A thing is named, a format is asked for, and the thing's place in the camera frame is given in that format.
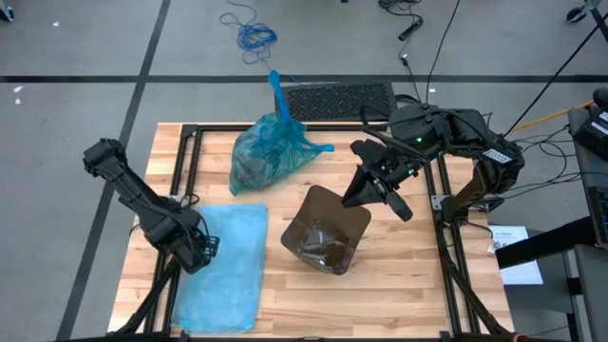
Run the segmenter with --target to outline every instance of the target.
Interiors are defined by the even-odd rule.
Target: dark tape line
[[[598,9],[591,9],[591,15],[593,15],[594,20],[597,24],[599,24],[599,30],[601,31],[601,35],[604,36],[606,43],[608,43],[608,27],[606,26],[606,22],[602,21],[602,15],[599,13]]]
[[[142,102],[143,91],[145,90],[145,76],[147,76],[150,72],[152,60],[154,59],[154,54],[161,38],[162,27],[164,26],[164,21],[170,5],[171,0],[162,0],[159,15],[157,17],[156,24],[154,25],[145,57],[143,58],[140,77],[138,77],[138,82],[133,90],[133,96],[131,97],[129,108],[126,111],[123,128],[121,129],[119,141],[124,147],[127,146],[131,131],[133,130],[133,124],[135,122],[140,103]],[[93,219],[91,229],[88,233],[88,238],[86,239],[85,250],[83,251],[83,256],[80,260],[80,265],[78,266],[78,272],[76,273],[76,278],[74,279],[74,284],[72,285],[72,289],[67,300],[66,310],[64,311],[64,316],[61,320],[59,331],[57,332],[58,340],[67,340],[72,335],[74,324],[76,323],[76,318],[83,302],[83,297],[85,296],[86,284],[91,273],[91,268],[93,267],[93,261],[95,259],[95,254],[97,253],[99,241],[102,237],[105,219],[107,218],[107,213],[109,211],[113,194],[114,189],[106,183],[104,185],[104,191],[102,192],[99,205],[97,206],[95,218]]]
[[[604,36],[608,28],[600,27]],[[408,83],[427,81],[427,75],[293,75],[299,82],[369,82],[370,80]],[[545,84],[551,75],[432,75],[433,83],[459,84]],[[289,83],[294,80],[282,76],[281,82]],[[150,75],[150,76],[0,76],[1,83],[10,84],[123,84],[123,83],[154,83],[154,84],[265,84],[266,75]],[[554,83],[608,83],[608,75],[561,75]]]

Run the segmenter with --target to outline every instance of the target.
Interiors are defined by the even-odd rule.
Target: blue cable
[[[243,52],[243,63],[247,65],[262,61],[268,66],[268,61],[271,57],[270,44],[276,42],[276,33],[264,23],[254,23],[257,18],[257,11],[253,7],[245,4],[239,4],[226,0],[233,6],[244,7],[254,13],[254,17],[250,21],[243,24],[233,12],[223,13],[219,17],[219,21],[226,26],[238,26],[237,44]],[[232,17],[232,21],[226,21],[225,18]],[[247,60],[248,54],[255,54],[254,60]]]

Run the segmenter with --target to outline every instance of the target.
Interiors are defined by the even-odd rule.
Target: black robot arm
[[[377,138],[356,141],[351,150],[361,158],[344,195],[344,206],[384,202],[402,219],[411,211],[395,190],[399,183],[444,153],[475,161],[472,180],[455,196],[441,202],[442,221],[462,224],[468,208],[486,194],[501,194],[517,180],[523,168],[521,148],[492,132],[473,109],[443,109],[429,104],[412,104],[389,116],[390,136],[367,125]]]
[[[139,216],[145,238],[156,249],[172,254],[189,274],[209,264],[218,238],[200,231],[201,216],[196,210],[158,196],[143,182],[128,166],[118,141],[101,139],[85,151],[83,162],[86,172],[104,178],[120,195],[119,201]]]

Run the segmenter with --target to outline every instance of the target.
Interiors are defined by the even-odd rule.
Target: table leg
[[[499,267],[503,269],[570,250],[577,244],[595,243],[593,221],[591,217],[586,217],[498,249],[496,259]]]

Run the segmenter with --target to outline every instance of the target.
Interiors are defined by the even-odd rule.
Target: metal bracket
[[[430,197],[430,202],[433,205],[434,211],[441,211],[441,201],[448,198],[448,195],[433,195]]]

